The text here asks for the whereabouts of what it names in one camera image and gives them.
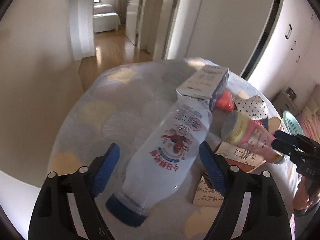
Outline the person's right hand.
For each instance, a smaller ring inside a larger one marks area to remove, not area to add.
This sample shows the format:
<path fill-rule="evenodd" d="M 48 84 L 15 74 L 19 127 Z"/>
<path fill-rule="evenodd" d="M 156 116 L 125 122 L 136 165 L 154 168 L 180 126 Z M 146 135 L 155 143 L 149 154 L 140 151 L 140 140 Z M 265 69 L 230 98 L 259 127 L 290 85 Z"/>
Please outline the person's right hand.
<path fill-rule="evenodd" d="M 300 183 L 298 184 L 298 189 L 293 198 L 292 205 L 296 210 L 310 209 L 319 202 L 319 189 L 310 197 L 306 189 L 306 183 L 309 180 L 302 177 Z"/>

